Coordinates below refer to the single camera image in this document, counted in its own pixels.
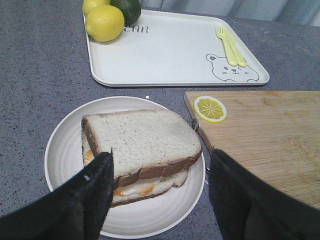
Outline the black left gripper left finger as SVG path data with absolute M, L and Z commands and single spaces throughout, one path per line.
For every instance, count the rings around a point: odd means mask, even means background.
M 1 217 L 2 240 L 97 240 L 114 190 L 112 152 L 102 152 L 66 183 Z

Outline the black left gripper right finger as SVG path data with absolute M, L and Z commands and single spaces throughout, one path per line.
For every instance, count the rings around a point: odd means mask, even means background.
M 221 149 L 211 154 L 209 199 L 225 240 L 318 240 L 320 211 L 259 179 Z

